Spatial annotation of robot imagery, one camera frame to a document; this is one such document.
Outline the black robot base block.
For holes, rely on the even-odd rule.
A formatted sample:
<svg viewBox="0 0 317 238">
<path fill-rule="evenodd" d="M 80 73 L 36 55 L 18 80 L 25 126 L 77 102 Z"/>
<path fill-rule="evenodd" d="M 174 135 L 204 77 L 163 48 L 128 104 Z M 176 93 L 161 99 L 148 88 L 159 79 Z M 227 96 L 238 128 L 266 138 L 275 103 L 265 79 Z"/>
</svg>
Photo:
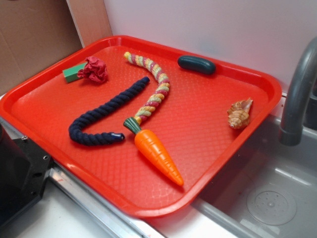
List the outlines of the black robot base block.
<svg viewBox="0 0 317 238">
<path fill-rule="evenodd" d="M 51 156 L 28 138 L 12 139 L 0 127 L 0 228 L 39 202 Z"/>
</svg>

